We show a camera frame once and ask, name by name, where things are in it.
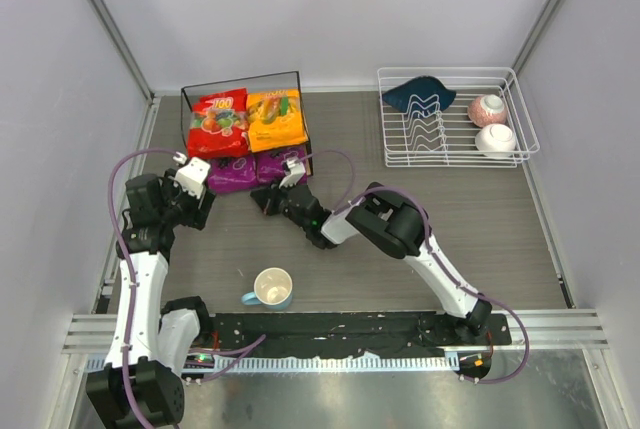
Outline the purple candy bag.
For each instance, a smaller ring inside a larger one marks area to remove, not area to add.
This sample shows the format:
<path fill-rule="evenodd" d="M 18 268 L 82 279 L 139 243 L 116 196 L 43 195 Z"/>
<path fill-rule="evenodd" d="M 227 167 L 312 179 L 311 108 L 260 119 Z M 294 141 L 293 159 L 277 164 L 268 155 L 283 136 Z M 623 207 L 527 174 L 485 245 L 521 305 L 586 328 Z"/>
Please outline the purple candy bag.
<path fill-rule="evenodd" d="M 258 185 L 253 155 L 212 159 L 210 165 L 207 184 L 217 194 L 246 191 Z"/>
<path fill-rule="evenodd" d="M 285 175 L 283 164 L 289 158 L 307 155 L 305 145 L 287 146 L 255 154 L 256 178 L 260 184 L 270 184 Z"/>

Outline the red candy bag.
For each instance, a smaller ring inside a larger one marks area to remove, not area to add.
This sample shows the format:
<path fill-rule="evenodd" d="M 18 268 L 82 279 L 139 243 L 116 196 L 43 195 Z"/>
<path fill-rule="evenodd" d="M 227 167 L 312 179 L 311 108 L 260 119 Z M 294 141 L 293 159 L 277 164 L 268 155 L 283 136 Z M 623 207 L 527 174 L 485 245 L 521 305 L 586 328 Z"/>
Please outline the red candy bag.
<path fill-rule="evenodd" d="M 206 160 L 249 154 L 247 96 L 245 88 L 238 88 L 199 98 L 188 131 L 189 157 Z"/>

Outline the orange candy bag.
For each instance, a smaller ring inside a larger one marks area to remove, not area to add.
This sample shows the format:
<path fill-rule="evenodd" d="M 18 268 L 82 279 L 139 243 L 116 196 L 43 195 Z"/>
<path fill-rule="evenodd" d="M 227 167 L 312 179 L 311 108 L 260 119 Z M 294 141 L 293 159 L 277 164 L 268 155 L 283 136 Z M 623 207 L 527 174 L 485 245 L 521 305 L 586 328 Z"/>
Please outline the orange candy bag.
<path fill-rule="evenodd" d="M 253 153 L 297 146 L 309 140 L 298 89 L 250 93 L 246 115 Z"/>

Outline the blue and white mug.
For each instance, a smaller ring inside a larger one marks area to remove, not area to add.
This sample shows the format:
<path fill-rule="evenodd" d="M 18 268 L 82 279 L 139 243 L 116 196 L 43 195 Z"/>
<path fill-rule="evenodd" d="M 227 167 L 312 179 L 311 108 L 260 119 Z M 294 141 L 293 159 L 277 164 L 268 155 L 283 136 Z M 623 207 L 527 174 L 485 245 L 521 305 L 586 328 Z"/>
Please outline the blue and white mug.
<path fill-rule="evenodd" d="M 241 297 L 245 306 L 262 305 L 270 310 L 284 310 L 293 299 L 293 280 L 282 268 L 271 267 L 255 278 L 253 291 Z"/>

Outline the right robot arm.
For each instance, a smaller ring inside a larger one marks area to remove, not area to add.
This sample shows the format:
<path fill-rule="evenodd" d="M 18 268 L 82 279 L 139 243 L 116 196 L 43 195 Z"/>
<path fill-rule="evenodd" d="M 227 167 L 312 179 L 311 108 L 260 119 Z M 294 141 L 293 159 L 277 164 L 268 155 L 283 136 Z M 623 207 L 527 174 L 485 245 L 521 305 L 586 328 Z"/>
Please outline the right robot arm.
<path fill-rule="evenodd" d="M 250 197 L 264 215 L 286 217 L 319 249 L 364 237 L 385 255 L 406 262 L 423 279 L 460 339 L 472 341 L 486 333 L 491 302 L 444 255 L 428 214 L 408 194 L 372 183 L 333 212 L 305 184 L 285 188 L 273 183 L 252 190 Z"/>

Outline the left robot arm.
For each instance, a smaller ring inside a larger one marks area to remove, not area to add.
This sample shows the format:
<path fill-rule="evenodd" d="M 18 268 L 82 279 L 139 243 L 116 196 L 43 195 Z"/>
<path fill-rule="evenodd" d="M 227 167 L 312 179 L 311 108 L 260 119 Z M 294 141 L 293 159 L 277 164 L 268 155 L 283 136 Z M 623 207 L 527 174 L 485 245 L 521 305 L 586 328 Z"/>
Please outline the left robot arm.
<path fill-rule="evenodd" d="M 128 207 L 117 244 L 121 293 L 116 329 L 103 369 L 88 375 L 86 392 L 107 428 L 178 424 L 184 415 L 182 371 L 195 342 L 212 323 L 198 296 L 162 303 L 178 226 L 201 230 L 215 195 L 210 167 L 193 159 L 163 175 L 126 182 Z"/>

